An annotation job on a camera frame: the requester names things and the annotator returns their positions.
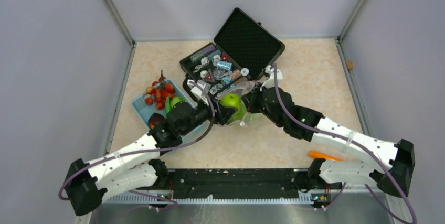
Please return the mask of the green apple toy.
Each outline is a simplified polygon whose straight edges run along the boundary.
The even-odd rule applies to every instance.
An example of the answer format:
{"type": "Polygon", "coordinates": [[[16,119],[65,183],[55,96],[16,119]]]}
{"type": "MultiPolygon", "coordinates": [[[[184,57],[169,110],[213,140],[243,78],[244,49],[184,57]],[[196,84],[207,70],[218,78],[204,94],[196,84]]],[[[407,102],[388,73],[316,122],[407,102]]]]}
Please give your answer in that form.
{"type": "Polygon", "coordinates": [[[220,103],[223,106],[240,109],[242,100],[241,97],[235,93],[227,93],[222,97],[220,103]]]}

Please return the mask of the clear zip top bag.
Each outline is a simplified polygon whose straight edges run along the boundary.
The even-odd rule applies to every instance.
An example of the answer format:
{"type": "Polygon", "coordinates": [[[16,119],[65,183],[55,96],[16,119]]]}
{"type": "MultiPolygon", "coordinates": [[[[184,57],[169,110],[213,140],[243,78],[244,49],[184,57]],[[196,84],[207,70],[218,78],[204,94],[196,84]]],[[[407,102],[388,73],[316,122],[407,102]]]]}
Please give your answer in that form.
{"type": "Polygon", "coordinates": [[[226,120],[224,126],[237,125],[250,126],[257,118],[253,115],[253,109],[248,111],[249,103],[252,99],[254,88],[257,82],[243,81],[239,84],[234,84],[222,93],[217,95],[217,100],[221,103],[222,108],[235,108],[236,111],[226,120]]]}

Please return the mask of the green napa cabbage toy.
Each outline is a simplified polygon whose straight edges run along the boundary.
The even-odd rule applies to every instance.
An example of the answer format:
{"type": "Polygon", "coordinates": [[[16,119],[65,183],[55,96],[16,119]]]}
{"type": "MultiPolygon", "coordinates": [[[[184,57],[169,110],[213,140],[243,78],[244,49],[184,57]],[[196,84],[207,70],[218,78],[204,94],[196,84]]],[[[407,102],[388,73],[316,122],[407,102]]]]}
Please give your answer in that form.
{"type": "Polygon", "coordinates": [[[261,114],[248,112],[245,106],[242,106],[237,114],[233,115],[227,125],[235,125],[241,127],[253,126],[259,121],[261,114]]]}

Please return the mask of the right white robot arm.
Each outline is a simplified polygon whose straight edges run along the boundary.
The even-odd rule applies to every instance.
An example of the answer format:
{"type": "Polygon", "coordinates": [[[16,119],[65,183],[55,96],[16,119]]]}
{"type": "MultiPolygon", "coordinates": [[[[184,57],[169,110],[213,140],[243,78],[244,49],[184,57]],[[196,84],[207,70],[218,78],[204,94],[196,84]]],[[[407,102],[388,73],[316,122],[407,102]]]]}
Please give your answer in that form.
{"type": "Polygon", "coordinates": [[[249,112],[261,113],[293,138],[327,145],[357,158],[355,162],[318,158],[310,166],[308,182],[314,188],[329,183],[375,183],[386,194],[409,195],[415,167],[412,142],[373,138],[341,126],[321,112],[296,105],[277,87],[254,88],[244,98],[249,112]]]}

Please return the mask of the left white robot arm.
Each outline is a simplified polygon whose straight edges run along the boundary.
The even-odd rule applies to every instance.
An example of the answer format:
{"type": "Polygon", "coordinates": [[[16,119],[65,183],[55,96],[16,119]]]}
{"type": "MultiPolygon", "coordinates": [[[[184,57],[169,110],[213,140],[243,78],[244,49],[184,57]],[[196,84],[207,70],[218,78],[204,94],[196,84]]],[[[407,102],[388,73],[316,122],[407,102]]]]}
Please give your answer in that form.
{"type": "Polygon", "coordinates": [[[159,157],[186,147],[182,138],[206,121],[210,130],[240,111],[220,102],[199,101],[196,107],[176,102],[164,120],[133,143],[101,158],[71,163],[60,190],[66,196],[60,199],[71,203],[76,216],[84,216],[120,193],[150,186],[162,189],[168,183],[168,170],[159,157]]]}

